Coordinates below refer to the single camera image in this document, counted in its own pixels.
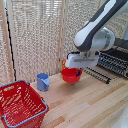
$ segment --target basket handle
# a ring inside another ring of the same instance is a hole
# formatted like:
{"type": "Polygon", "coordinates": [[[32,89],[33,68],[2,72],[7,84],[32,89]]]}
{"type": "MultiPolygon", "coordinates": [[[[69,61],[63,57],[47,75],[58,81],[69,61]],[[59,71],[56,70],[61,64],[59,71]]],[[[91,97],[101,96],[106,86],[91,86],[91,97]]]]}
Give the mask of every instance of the basket handle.
{"type": "Polygon", "coordinates": [[[42,111],[42,112],[40,112],[40,113],[38,113],[38,114],[36,114],[36,115],[34,115],[34,116],[32,116],[32,117],[30,117],[30,118],[24,120],[24,121],[22,121],[22,122],[20,122],[19,124],[15,125],[15,126],[10,126],[10,125],[8,124],[5,115],[3,115],[3,116],[0,117],[0,118],[4,118],[5,123],[6,123],[6,125],[7,125],[9,128],[16,128],[16,127],[18,127],[18,126],[20,126],[20,125],[22,125],[22,124],[28,122],[29,120],[31,120],[31,119],[33,119],[33,118],[35,118],[35,117],[37,117],[37,116],[39,116],[39,115],[41,115],[41,114],[43,114],[43,113],[46,113],[46,112],[49,110],[48,105],[44,102],[44,100],[43,100],[42,97],[41,97],[41,101],[42,101],[42,103],[43,103],[43,104],[45,105],[45,107],[46,107],[46,109],[45,109],[44,111],[42,111]]]}
{"type": "Polygon", "coordinates": [[[2,86],[0,86],[0,88],[5,87],[5,86],[9,86],[9,85],[13,85],[13,84],[16,84],[16,83],[19,83],[19,82],[24,82],[24,83],[25,83],[26,85],[28,85],[28,86],[30,85],[30,84],[27,83],[25,80],[18,80],[18,81],[9,83],[9,84],[2,85],[2,86]]]}

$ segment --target wooden table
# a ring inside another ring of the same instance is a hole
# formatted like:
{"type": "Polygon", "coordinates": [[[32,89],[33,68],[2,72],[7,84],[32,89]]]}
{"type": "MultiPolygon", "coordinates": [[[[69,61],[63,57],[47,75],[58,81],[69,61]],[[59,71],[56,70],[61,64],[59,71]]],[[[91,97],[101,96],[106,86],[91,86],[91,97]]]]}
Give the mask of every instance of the wooden table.
{"type": "Polygon", "coordinates": [[[128,103],[128,81],[124,78],[106,85],[83,73],[80,81],[71,85],[57,74],[50,77],[46,92],[39,91],[36,82],[31,86],[50,108],[41,128],[111,128],[128,103]]]}

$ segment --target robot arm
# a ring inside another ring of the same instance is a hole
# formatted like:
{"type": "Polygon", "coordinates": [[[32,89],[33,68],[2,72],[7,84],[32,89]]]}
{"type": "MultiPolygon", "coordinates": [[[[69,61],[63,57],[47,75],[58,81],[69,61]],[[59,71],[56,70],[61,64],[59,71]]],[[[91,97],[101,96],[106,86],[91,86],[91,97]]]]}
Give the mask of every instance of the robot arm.
{"type": "MultiPolygon", "coordinates": [[[[128,12],[127,0],[107,0],[90,21],[76,34],[74,40],[76,48],[80,52],[101,51],[105,44],[96,47],[93,39],[108,21],[125,12],[128,12]]],[[[108,48],[110,49],[112,45],[113,43],[110,42],[108,48]]]]}
{"type": "Polygon", "coordinates": [[[96,51],[109,50],[115,42],[114,33],[104,26],[116,16],[126,12],[128,12],[128,0],[107,0],[76,34],[74,44],[81,53],[69,54],[66,67],[85,68],[97,65],[99,55],[96,51]]]}

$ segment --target red plastic basket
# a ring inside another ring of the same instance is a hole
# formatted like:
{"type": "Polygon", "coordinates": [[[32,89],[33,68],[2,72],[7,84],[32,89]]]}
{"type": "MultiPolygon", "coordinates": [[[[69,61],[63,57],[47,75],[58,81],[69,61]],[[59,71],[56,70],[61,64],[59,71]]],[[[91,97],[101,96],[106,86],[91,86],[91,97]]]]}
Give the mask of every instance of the red plastic basket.
{"type": "Polygon", "coordinates": [[[0,87],[0,116],[5,128],[40,128],[49,108],[25,81],[0,87]]]}
{"type": "Polygon", "coordinates": [[[63,76],[63,80],[68,83],[76,83],[80,80],[82,71],[76,68],[68,69],[65,68],[61,71],[61,74],[63,76]]]}

